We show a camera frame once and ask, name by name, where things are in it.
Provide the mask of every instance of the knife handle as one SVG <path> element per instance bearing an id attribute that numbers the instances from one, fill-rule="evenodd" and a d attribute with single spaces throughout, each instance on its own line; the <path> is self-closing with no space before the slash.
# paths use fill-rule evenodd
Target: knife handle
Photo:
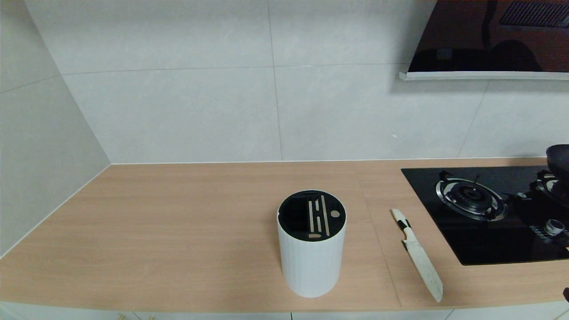
<path id="1" fill-rule="evenodd" d="M 409 220 L 405 218 L 403 212 L 399 209 L 391 209 L 391 214 L 393 214 L 399 228 L 405 233 L 405 240 L 417 240 L 413 229 L 411 229 L 411 224 Z"/>

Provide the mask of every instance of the countertop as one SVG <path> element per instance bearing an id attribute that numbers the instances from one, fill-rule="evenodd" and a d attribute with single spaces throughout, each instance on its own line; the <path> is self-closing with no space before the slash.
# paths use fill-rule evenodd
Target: countertop
<path id="1" fill-rule="evenodd" d="M 544 165 L 544 158 L 113 165 L 0 260 L 0 300 L 90 309 L 296 312 L 453 309 L 562 300 L 569 261 L 463 266 L 404 167 Z M 348 225 L 340 279 L 306 299 L 282 276 L 276 211 L 308 188 Z M 389 209 L 444 285 L 436 303 Z"/>

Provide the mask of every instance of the white knife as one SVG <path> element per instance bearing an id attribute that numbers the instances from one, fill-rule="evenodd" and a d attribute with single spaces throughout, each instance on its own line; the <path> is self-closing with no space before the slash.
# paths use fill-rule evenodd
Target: white knife
<path id="1" fill-rule="evenodd" d="M 440 302 L 443 299 L 443 282 L 440 280 L 435 267 L 432 265 L 431 260 L 429 260 L 423 246 L 419 241 L 417 241 L 417 238 L 411 229 L 411 225 L 403 213 L 398 209 L 391 209 L 391 213 L 393 214 L 395 221 L 397 221 L 399 228 L 405 233 L 405 240 L 403 240 L 403 244 L 405 245 L 409 256 L 411 256 L 413 264 L 415 264 L 415 267 L 427 286 L 427 289 L 431 292 L 435 300 Z"/>

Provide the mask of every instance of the gas stove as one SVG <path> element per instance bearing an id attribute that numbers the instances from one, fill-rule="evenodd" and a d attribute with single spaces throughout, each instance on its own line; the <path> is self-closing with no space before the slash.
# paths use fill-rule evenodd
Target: gas stove
<path id="1" fill-rule="evenodd" d="M 463 265 L 569 259 L 569 190 L 546 166 L 401 171 Z"/>

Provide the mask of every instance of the black range hood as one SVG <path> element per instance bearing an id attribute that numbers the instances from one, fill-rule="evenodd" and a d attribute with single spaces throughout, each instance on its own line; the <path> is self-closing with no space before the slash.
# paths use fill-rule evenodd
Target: black range hood
<path id="1" fill-rule="evenodd" d="M 569 80 L 569 0 L 439 0 L 399 76 Z"/>

